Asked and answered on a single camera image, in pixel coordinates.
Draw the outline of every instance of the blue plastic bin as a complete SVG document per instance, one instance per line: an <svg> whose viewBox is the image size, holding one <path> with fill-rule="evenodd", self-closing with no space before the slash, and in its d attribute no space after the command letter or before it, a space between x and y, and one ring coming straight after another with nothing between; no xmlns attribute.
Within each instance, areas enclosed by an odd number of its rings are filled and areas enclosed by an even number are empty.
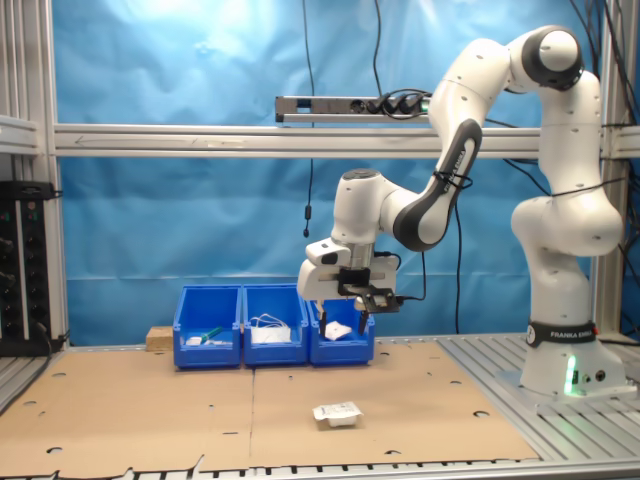
<svg viewBox="0 0 640 480"><path fill-rule="evenodd" d="M291 328L291 343L251 343L251 318L263 313L279 318ZM245 285L243 315L246 365L300 365L307 362L309 317L295 284Z"/></svg>
<svg viewBox="0 0 640 480"><path fill-rule="evenodd" d="M240 285L187 285L173 322L173 361L180 368L240 365ZM187 339L224 330L212 340L229 345L186 345Z"/></svg>
<svg viewBox="0 0 640 480"><path fill-rule="evenodd" d="M375 321L371 315L364 334L358 334L360 311L355 300L326 300L322 307L327 312L327 323L337 320L351 327L351 333L332 341L320 335L318 309L314 302L307 302L311 332L309 332L309 361L313 365L361 365L373 359Z"/></svg>

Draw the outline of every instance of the green object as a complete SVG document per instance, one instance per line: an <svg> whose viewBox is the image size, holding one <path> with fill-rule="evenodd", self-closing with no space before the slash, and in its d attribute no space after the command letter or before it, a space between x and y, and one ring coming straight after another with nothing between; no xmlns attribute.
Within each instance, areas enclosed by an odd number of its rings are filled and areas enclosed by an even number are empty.
<svg viewBox="0 0 640 480"><path fill-rule="evenodd" d="M222 332L222 327L216 327L213 330L211 330L208 333L205 333L204 335L202 335L200 337L200 345L204 345L205 343L207 343L207 340L209 340L210 338L215 337L216 335L218 335L220 332Z"/></svg>
<svg viewBox="0 0 640 480"><path fill-rule="evenodd" d="M564 393L570 395L573 390L573 372L576 369L576 357L571 355L567 362L567 376L564 382Z"/></svg>

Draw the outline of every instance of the metal platform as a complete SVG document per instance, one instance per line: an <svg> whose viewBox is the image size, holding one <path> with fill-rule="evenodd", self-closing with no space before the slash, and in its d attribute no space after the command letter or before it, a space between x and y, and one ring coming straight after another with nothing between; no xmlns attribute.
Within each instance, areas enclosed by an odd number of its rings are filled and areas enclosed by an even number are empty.
<svg viewBox="0 0 640 480"><path fill-rule="evenodd" d="M270 477L271 479L345 478L640 478L640 400L610 400L588 405L558 406L536 415L513 401L496 380L499 372L519 370L526 353L519 334L394 337L378 343L435 341L477 382L482 391L539 454L523 462L418 463L254 468L243 471L127 472L123 480L189 480L192 478ZM143 346L71 348L69 351L137 350ZM629 371L640 367L640 349L611 346ZM0 359L0 405L6 395L28 381L42 359Z"/></svg>

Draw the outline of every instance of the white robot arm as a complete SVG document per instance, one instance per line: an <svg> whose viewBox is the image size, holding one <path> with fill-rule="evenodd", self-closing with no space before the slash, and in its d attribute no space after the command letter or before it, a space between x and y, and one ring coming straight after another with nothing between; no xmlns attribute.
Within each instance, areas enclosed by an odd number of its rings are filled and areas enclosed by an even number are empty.
<svg viewBox="0 0 640 480"><path fill-rule="evenodd" d="M374 255L376 237L387 233L416 252L442 240L480 148L481 125L503 90L535 91L540 96L539 165L552 189L551 197L520 204L512 217L530 269L529 339L533 355L540 357L527 361L523 384L558 394L566 382L565 372L556 369L557 375L552 375L550 367L558 361L566 365L567 357L575 358L576 349L591 349L589 358L598 358L600 370L606 365L610 373L599 387L626 385L620 361L595 341L589 284L575 258L613 250L623 225L601 188L599 82L583 70L580 46L563 27L541 27L507 46L486 39L470 43L429 104L442 154L426 188L409 191L374 170L344 174L331 237L307 246L298 291L317 302L322 330L324 300L355 297L356 307L363 311L361 329L368 312L397 311L404 299L395 292L397 260ZM595 366L589 368L585 384L596 372L591 372Z"/></svg>

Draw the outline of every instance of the blue curtain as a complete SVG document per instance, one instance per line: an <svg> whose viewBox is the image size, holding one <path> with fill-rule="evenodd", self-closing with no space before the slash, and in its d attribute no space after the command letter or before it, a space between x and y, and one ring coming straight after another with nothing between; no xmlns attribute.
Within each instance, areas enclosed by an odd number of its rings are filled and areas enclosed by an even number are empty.
<svg viewBox="0 0 640 480"><path fill-rule="evenodd" d="M472 40L502 43L541 25L586 36L569 2L381 0L382 88L433 90ZM310 95L300 0L54 0L60 122L274 125L277 95ZM317 95L375 95L373 0L308 0ZM537 126L534 94L490 116ZM316 160L311 236L302 236L308 159L64 158L71 339L139 343L169 325L182 285L295 282L308 242L329 236L343 172L370 167L424 188L433 160ZM530 171L544 183L537 169ZM462 332L524 331L529 277L510 228L536 187L479 160L459 201ZM420 256L400 253L398 291L419 294ZM427 299L377 317L380 335L453 332L455 225L427 254Z"/></svg>

